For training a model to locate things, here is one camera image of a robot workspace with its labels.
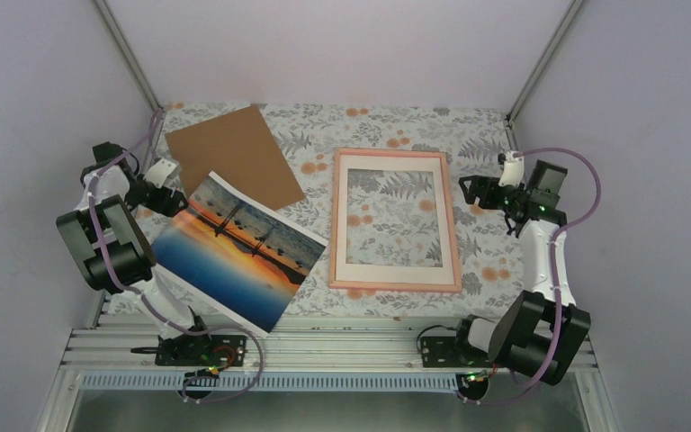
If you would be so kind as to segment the sunset photo print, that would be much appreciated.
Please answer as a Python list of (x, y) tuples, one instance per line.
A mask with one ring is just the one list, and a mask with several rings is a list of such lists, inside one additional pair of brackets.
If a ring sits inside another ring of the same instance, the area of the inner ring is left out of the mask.
[(209, 173), (152, 248), (166, 277), (266, 338), (327, 245)]

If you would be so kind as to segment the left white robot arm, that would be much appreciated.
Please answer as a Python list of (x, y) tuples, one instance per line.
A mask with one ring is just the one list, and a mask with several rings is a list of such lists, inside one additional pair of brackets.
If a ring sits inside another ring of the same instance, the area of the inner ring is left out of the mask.
[(118, 144), (103, 142), (93, 153), (94, 164), (81, 173), (80, 203), (56, 219), (79, 273), (93, 290), (122, 297), (146, 314), (158, 328), (160, 344), (179, 342), (188, 362), (207, 362), (214, 339), (193, 309), (163, 284), (155, 252), (132, 214), (144, 207), (173, 217), (187, 206), (184, 194), (140, 173)]

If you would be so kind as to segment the brown backing board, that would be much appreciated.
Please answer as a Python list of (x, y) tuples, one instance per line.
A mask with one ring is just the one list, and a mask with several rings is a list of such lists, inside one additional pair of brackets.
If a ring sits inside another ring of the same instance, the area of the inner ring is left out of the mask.
[(255, 106), (166, 134), (189, 196), (213, 172), (272, 210), (302, 201), (305, 194), (260, 110)]

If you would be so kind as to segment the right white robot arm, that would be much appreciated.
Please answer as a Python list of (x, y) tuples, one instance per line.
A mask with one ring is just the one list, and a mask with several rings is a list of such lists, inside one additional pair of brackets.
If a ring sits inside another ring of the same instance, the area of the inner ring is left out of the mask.
[(524, 255), (524, 288), (497, 321), (469, 315), (451, 344), (453, 359), (473, 366), (484, 356), (525, 376), (522, 387), (555, 385), (567, 372), (591, 325), (570, 293), (564, 244), (569, 223), (559, 210), (568, 171), (539, 160), (524, 181), (521, 162), (506, 161), (500, 177), (469, 175), (459, 186), (467, 203), (503, 212)]

